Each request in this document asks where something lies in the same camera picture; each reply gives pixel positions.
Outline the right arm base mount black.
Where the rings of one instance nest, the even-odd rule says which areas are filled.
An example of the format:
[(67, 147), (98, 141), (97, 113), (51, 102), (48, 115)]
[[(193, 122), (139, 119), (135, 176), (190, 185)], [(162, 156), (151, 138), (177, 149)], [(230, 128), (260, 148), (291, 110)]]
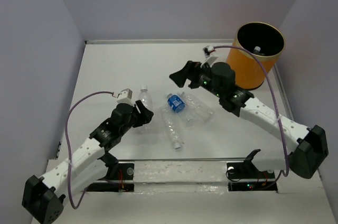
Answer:
[(243, 161), (227, 163), (226, 178), (229, 192), (278, 192), (274, 172), (260, 171), (252, 163), (259, 152), (259, 149), (253, 150)]

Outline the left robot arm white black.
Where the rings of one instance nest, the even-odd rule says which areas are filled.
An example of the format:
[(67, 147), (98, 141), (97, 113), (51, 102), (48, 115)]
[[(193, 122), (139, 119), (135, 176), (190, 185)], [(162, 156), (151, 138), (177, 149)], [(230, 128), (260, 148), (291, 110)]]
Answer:
[(25, 182), (22, 206), (39, 223), (53, 223), (72, 197), (94, 181), (111, 179), (118, 160), (109, 151), (131, 129), (150, 123), (154, 114), (138, 100), (119, 103), (84, 143), (54, 169)]

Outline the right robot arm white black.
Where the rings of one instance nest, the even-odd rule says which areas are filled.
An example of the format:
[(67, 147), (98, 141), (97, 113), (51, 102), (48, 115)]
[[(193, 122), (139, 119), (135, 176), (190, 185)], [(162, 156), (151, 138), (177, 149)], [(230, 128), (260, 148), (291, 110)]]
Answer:
[(245, 158), (243, 171), (250, 178), (264, 171), (291, 170), (310, 179), (328, 156), (323, 128), (309, 128), (276, 114), (251, 92), (236, 85), (235, 72), (225, 62), (209, 65), (188, 61), (183, 69), (170, 74), (170, 79), (180, 88), (187, 80), (191, 89), (204, 88), (219, 98), (223, 109), (281, 140), (281, 154), (257, 149)]

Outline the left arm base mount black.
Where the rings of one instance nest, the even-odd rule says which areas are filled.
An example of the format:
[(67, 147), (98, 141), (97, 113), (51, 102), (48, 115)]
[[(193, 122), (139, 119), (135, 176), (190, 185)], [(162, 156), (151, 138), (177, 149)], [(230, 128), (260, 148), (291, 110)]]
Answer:
[(110, 167), (106, 176), (88, 186), (87, 192), (134, 192), (134, 163)]

